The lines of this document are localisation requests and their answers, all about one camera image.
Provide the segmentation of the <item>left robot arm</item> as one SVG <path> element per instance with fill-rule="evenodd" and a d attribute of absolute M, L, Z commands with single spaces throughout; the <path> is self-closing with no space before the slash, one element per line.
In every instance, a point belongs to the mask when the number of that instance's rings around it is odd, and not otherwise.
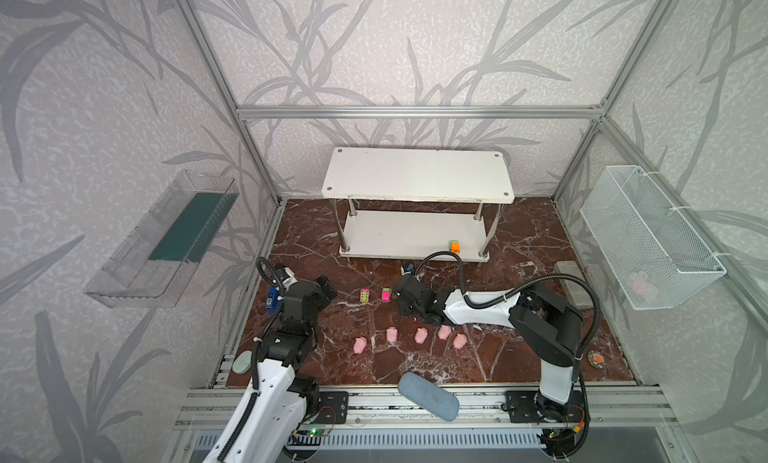
<path fill-rule="evenodd" d="M 299 369 L 317 344 L 319 313 L 337 296 L 329 279 L 289 285 L 276 324 L 254 339 L 251 380 L 207 462 L 274 462 L 319 411 L 319 388 Z"/>

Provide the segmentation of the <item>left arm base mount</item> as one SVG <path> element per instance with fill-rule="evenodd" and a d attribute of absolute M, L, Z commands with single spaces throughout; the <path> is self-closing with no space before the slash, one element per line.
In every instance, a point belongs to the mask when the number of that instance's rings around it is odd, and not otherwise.
<path fill-rule="evenodd" d="M 347 420 L 349 409 L 347 391 L 320 391 L 307 398 L 305 424 L 337 425 Z"/>

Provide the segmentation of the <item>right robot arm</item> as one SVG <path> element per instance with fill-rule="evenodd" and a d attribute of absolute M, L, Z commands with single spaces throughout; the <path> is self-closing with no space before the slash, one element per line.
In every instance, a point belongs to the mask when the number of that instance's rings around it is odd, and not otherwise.
<path fill-rule="evenodd" d="M 583 329 L 582 311 L 547 285 L 554 280 L 571 282 L 589 296 L 593 319 L 587 331 Z M 428 324 L 478 324 L 514 330 L 541 360 L 539 404 L 553 407 L 563 408 L 569 402 L 581 361 L 602 319 L 596 292 L 583 279 L 564 273 L 537 277 L 505 292 L 460 288 L 436 292 L 417 276 L 405 274 L 393 292 L 403 316 L 416 314 Z"/>

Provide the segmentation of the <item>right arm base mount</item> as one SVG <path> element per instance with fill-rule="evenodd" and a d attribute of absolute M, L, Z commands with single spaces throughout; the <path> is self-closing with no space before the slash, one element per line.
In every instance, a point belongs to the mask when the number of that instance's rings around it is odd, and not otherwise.
<path fill-rule="evenodd" d="M 583 417 L 584 394 L 574 390 L 564 404 L 547 400 L 537 390 L 510 390 L 504 393 L 502 409 L 512 423 L 574 425 Z"/>

